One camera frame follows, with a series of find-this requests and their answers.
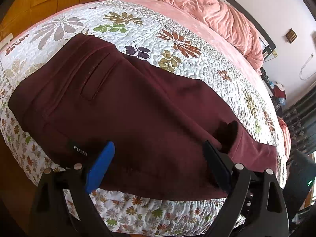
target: wooden floor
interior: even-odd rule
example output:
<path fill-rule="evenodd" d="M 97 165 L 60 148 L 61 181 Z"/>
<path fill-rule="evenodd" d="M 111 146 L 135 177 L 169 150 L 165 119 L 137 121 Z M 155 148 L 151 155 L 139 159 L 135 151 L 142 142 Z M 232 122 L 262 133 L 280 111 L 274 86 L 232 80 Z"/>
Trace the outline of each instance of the wooden floor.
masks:
<path fill-rule="evenodd" d="M 79 3 L 96 0 L 15 0 L 0 24 L 0 41 L 16 37 L 33 24 Z M 26 177 L 0 135 L 0 196 L 17 224 L 28 232 L 36 186 Z"/>

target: pink bed sheet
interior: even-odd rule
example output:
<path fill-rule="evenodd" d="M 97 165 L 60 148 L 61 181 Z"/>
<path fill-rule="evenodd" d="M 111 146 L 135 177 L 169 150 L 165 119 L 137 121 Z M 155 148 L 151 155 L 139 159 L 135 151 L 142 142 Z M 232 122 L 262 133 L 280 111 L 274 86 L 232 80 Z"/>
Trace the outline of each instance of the pink bed sheet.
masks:
<path fill-rule="evenodd" d="M 225 55 L 231 63 L 244 75 L 246 79 L 255 87 L 261 97 L 265 100 L 270 108 L 273 108 L 271 98 L 264 86 L 260 76 L 253 70 L 250 63 L 243 57 L 243 55 L 223 37 L 215 31 L 207 27 L 202 22 L 194 19 L 189 14 L 181 11 L 167 3 L 157 0 L 123 0 L 140 4 L 153 11 L 159 12 L 168 18 L 178 22 L 182 26 L 188 28 L 193 33 L 204 39 L 220 53 Z"/>
<path fill-rule="evenodd" d="M 181 9 L 201 21 L 244 55 L 261 75 L 262 48 L 255 26 L 233 6 L 218 0 L 158 0 Z"/>

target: metal screw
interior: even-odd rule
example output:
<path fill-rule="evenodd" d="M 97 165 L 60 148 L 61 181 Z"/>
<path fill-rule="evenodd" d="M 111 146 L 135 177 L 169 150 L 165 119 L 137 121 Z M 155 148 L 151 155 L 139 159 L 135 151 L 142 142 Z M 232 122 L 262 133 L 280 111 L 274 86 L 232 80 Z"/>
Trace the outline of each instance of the metal screw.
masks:
<path fill-rule="evenodd" d="M 240 163 L 237 163 L 235 165 L 235 168 L 238 169 L 238 170 L 243 170 L 244 169 L 244 165 L 243 164 L 240 164 Z"/>
<path fill-rule="evenodd" d="M 269 175 L 273 175 L 273 170 L 270 169 L 270 168 L 267 168 L 267 169 L 266 169 L 266 172 L 267 172 Z"/>
<path fill-rule="evenodd" d="M 75 169 L 75 170 L 82 169 L 82 164 L 81 164 L 81 163 L 75 164 L 75 165 L 74 165 L 74 169 Z"/>
<path fill-rule="evenodd" d="M 45 174 L 45 175 L 48 175 L 48 174 L 51 173 L 51 171 L 52 171 L 52 169 L 51 169 L 50 167 L 48 167 L 48 168 L 46 168 L 46 169 L 44 170 L 44 174 Z"/>

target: headboard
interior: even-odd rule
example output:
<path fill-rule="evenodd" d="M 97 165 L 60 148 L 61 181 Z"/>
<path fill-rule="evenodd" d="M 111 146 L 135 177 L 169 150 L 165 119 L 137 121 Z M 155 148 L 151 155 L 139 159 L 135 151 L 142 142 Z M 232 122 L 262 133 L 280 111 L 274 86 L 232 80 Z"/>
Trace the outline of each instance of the headboard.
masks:
<path fill-rule="evenodd" d="M 264 59 L 268 58 L 269 55 L 275 50 L 276 45 L 272 41 L 272 39 L 269 37 L 269 35 L 266 33 L 266 31 L 263 29 L 263 27 L 255 20 L 254 17 L 250 15 L 248 11 L 244 7 L 242 7 L 239 3 L 237 3 L 235 0 L 221 0 L 227 4 L 231 4 L 234 6 L 238 11 L 243 13 L 245 17 L 254 24 L 256 29 L 258 30 L 259 38 L 260 38 L 260 43 L 262 46 L 262 53 Z"/>

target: pink blanket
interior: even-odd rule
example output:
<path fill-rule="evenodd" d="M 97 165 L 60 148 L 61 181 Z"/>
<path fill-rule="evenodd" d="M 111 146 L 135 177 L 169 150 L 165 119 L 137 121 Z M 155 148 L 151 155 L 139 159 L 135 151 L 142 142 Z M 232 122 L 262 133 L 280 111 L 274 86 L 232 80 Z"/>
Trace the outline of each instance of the pink blanket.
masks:
<path fill-rule="evenodd" d="M 233 6 L 218 0 L 158 0 L 181 9 L 221 35 L 261 75 L 262 48 L 255 26 Z"/>

